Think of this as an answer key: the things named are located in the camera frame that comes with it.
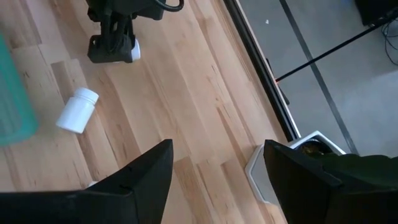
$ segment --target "gray floor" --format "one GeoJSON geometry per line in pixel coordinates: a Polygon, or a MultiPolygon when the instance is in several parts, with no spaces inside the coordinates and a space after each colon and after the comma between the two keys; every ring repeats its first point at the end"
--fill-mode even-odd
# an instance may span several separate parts
{"type": "MultiPolygon", "coordinates": [[[[286,1],[313,57],[367,29],[354,0],[286,1]]],[[[308,61],[280,0],[245,0],[241,5],[276,77],[308,61]]],[[[396,52],[391,55],[398,60],[396,52]]],[[[359,154],[398,156],[398,67],[386,56],[380,30],[327,56],[317,67],[359,154]]],[[[319,130],[350,152],[311,68],[282,80],[280,87],[302,135],[319,130]]]]}

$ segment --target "white plastic part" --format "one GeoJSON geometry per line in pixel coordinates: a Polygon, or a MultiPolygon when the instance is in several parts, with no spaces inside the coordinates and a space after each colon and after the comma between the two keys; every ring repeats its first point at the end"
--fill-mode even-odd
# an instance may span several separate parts
{"type": "Polygon", "coordinates": [[[139,48],[139,43],[138,43],[137,39],[136,39],[134,48],[131,50],[131,58],[132,58],[132,61],[135,61],[135,60],[138,60],[141,58],[141,50],[139,48]]]}
{"type": "Polygon", "coordinates": [[[92,185],[95,185],[96,183],[98,183],[98,181],[91,181],[91,183],[88,184],[87,188],[88,188],[88,187],[91,187],[92,185]]]}
{"type": "Polygon", "coordinates": [[[95,92],[86,88],[77,89],[65,105],[56,125],[74,133],[83,133],[97,100],[98,94],[95,92]]]}
{"type": "MultiPolygon", "coordinates": [[[[313,133],[300,138],[294,142],[290,143],[292,149],[295,149],[299,145],[303,144],[304,142],[308,141],[311,138],[315,138],[318,141],[324,142],[330,149],[336,153],[337,155],[346,154],[345,151],[341,150],[335,143],[331,140],[326,138],[321,132],[314,131],[313,133]]],[[[264,202],[264,203],[273,203],[278,205],[278,199],[272,188],[271,182],[268,177],[266,163],[263,157],[264,152],[264,145],[257,147],[254,151],[253,155],[251,156],[248,164],[245,167],[245,173],[248,177],[250,186],[253,190],[254,195],[256,196],[257,200],[264,202]]]]}

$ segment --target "white plastic bottle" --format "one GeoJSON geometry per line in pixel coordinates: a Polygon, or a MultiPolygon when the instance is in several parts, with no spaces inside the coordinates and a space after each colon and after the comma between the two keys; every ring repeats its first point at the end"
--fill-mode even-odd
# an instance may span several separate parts
{"type": "Polygon", "coordinates": [[[77,89],[65,105],[56,125],[74,133],[83,133],[97,100],[98,94],[95,92],[86,88],[77,89]]]}

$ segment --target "black frame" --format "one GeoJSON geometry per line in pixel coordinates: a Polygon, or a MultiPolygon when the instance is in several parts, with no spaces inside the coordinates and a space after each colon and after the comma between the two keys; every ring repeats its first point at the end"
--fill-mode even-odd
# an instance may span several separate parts
{"type": "Polygon", "coordinates": [[[300,138],[294,122],[290,118],[289,112],[285,106],[282,96],[279,95],[278,87],[275,85],[275,80],[268,72],[265,59],[262,57],[260,50],[254,41],[250,28],[246,24],[244,16],[235,0],[224,0],[225,6],[238,30],[239,36],[242,39],[244,47],[248,52],[251,62],[256,69],[257,75],[260,78],[261,85],[266,91],[268,99],[274,109],[277,119],[282,126],[282,130],[288,141],[293,141],[300,138]]]}

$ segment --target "floor plank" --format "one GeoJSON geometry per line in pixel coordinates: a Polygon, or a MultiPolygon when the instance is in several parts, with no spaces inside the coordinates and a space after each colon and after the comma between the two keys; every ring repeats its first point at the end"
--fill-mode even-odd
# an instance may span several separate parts
{"type": "Polygon", "coordinates": [[[285,223],[243,172],[256,146],[285,138],[223,2],[134,20],[142,58],[132,64],[87,59],[99,27],[86,10],[84,0],[0,2],[0,30],[40,122],[0,149],[0,191],[81,189],[172,138],[164,223],[285,223]],[[55,126],[78,87],[99,94],[82,135],[55,126]]]}

